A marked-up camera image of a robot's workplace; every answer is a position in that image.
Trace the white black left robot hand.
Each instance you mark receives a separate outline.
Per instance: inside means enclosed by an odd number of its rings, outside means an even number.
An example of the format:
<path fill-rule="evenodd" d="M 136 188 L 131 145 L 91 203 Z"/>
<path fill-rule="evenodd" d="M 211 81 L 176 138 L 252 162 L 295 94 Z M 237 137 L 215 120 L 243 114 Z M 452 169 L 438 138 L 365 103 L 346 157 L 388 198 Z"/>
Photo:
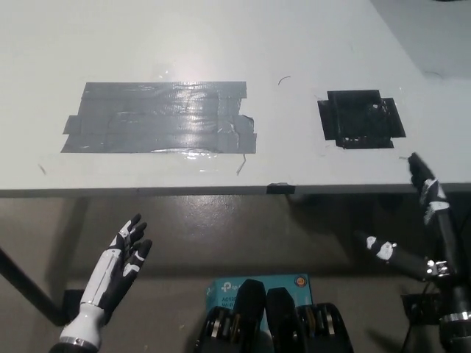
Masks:
<path fill-rule="evenodd" d="M 136 214 L 102 252 L 79 302 L 77 316 L 66 324 L 51 352 L 98 352 L 102 330 L 136 280 L 152 248 L 143 239 L 147 223 Z"/>

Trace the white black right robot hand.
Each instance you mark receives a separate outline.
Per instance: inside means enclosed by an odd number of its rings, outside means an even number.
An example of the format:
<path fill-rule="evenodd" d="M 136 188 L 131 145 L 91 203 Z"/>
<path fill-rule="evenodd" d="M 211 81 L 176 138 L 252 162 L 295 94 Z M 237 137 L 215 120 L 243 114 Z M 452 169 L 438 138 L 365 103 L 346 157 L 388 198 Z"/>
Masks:
<path fill-rule="evenodd" d="M 467 260 L 450 202 L 441 182 L 418 154 L 411 154 L 408 165 L 411 183 L 419 194 L 423 224 L 436 239 L 439 258 L 421 258 L 401 249 L 396 242 L 382 240 L 363 231 L 354 232 L 354 239 L 379 261 L 412 279 L 444 286 L 460 285 L 467 281 Z"/>

